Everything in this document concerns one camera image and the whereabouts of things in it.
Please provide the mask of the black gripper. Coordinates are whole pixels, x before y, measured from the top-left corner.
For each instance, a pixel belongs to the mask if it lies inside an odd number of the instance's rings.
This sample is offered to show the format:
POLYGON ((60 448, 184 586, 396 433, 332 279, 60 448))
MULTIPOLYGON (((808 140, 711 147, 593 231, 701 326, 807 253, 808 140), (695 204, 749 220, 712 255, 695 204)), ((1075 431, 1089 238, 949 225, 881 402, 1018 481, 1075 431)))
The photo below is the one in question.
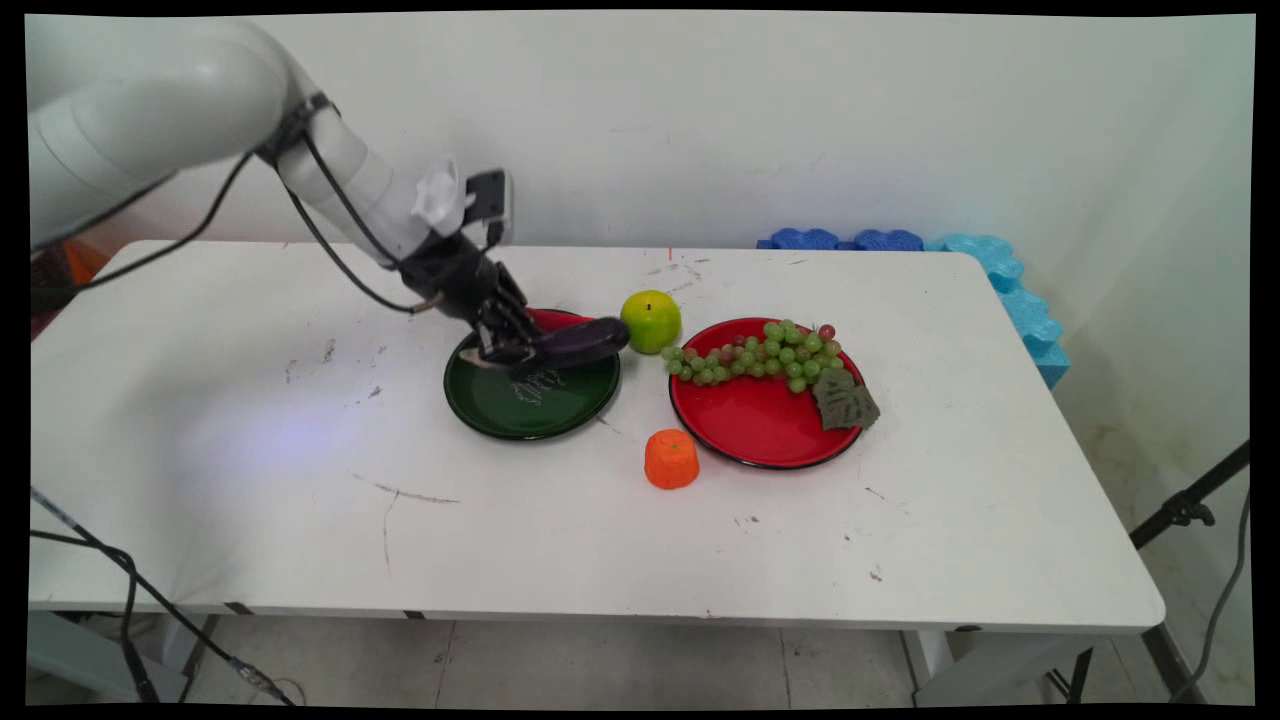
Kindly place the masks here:
POLYGON ((493 261, 463 234, 430 234, 399 261, 404 286, 442 314, 467 323, 477 345, 477 366, 520 366, 541 338, 527 300, 502 263, 493 261))

